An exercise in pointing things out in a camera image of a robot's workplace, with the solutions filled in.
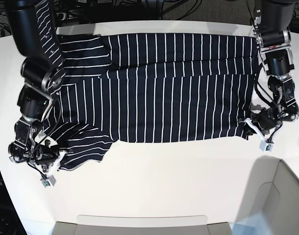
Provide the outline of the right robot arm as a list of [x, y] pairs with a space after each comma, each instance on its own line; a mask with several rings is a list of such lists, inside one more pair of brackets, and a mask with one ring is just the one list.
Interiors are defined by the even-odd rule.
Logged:
[[49, 141], [35, 138], [42, 122], [55, 103], [65, 71], [63, 55], [56, 35], [53, 2], [51, 0], [6, 0], [4, 2], [11, 33], [19, 53], [25, 57], [21, 66], [24, 86], [17, 105], [22, 114], [14, 126], [15, 140], [9, 145], [10, 159], [26, 162], [30, 167], [48, 170], [58, 162], [58, 149], [50, 148]]

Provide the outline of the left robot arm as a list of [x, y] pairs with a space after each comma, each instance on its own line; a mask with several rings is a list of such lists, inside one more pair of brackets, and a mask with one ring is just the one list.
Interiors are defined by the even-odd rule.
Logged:
[[257, 0], [251, 15], [250, 22], [262, 60], [259, 69], [265, 70], [272, 94], [265, 98], [262, 95], [264, 89], [255, 78], [255, 92], [269, 108], [252, 113], [245, 122], [251, 128], [250, 132], [256, 133], [263, 144], [273, 143], [274, 134], [265, 137], [270, 130], [277, 132], [283, 122], [292, 122], [299, 117], [295, 84], [290, 75], [295, 66], [289, 24], [296, 3], [295, 0]]

